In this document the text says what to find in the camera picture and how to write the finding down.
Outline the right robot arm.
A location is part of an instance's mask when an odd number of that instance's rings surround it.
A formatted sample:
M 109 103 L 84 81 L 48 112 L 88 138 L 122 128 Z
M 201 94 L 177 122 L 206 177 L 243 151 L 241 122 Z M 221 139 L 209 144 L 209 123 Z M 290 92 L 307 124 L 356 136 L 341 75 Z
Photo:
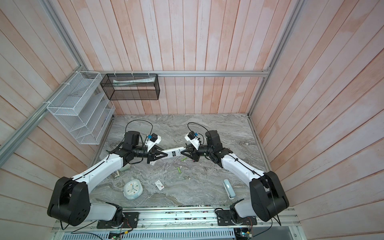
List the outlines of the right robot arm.
M 231 172 L 250 189 L 250 200 L 239 200 L 230 206 L 233 220 L 259 217 L 268 222 L 290 206 L 289 200 L 276 173 L 264 172 L 241 160 L 228 148 L 223 147 L 216 130 L 205 133 L 206 144 L 202 145 L 198 134 L 191 131 L 185 135 L 189 144 L 181 154 L 199 161 L 205 157 L 219 167 Z

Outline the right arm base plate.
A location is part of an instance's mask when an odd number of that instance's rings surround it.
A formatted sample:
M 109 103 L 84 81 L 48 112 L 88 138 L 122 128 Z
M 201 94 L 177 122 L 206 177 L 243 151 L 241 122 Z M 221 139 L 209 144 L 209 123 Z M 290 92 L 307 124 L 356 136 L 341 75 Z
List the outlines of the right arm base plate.
M 235 204 L 243 201 L 244 199 L 240 199 L 236 201 L 235 203 L 230 205 L 229 210 L 224 210 L 222 208 L 216 208 L 214 210 L 216 216 L 217 216 L 217 221 L 219 226 L 234 226 L 234 225 L 257 225 L 257 220 L 255 217 L 245 217 L 241 218 L 236 210 L 235 210 Z

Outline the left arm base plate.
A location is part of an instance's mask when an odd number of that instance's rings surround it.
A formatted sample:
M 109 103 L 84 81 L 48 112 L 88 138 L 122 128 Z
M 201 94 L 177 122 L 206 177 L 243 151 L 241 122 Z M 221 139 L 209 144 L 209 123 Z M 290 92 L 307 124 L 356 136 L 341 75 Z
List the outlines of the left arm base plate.
M 139 212 L 124 212 L 123 208 L 119 205 L 108 203 L 117 208 L 115 215 L 109 221 L 99 220 L 97 229 L 117 229 L 117 228 L 130 228 L 134 229 L 138 225 Z

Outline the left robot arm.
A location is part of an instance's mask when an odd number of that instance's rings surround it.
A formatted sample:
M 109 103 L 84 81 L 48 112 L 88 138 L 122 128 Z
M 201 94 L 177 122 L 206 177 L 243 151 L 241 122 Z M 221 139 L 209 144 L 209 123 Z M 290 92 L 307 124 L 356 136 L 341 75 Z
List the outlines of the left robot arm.
M 161 137 L 152 134 L 146 142 L 137 131 L 125 133 L 122 142 L 108 156 L 84 172 L 71 178 L 60 178 L 54 187 L 47 209 L 49 217 L 71 226 L 84 221 L 105 221 L 113 228 L 120 228 L 124 222 L 122 207 L 112 204 L 92 204 L 89 194 L 113 172 L 131 164 L 134 158 L 153 162 L 167 157 L 157 145 Z

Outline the white remote control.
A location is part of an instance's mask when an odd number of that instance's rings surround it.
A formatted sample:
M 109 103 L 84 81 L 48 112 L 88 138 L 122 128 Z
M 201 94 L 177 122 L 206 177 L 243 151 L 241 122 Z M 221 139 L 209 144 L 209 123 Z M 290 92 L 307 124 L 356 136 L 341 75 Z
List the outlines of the white remote control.
M 173 149 L 164 150 L 164 152 L 166 152 L 168 154 L 167 158 L 164 158 L 164 159 L 169 159 L 169 158 L 174 158 L 174 157 L 182 156 L 181 151 L 184 150 L 184 149 L 185 149 L 185 147 L 179 147 L 179 148 L 173 148 Z

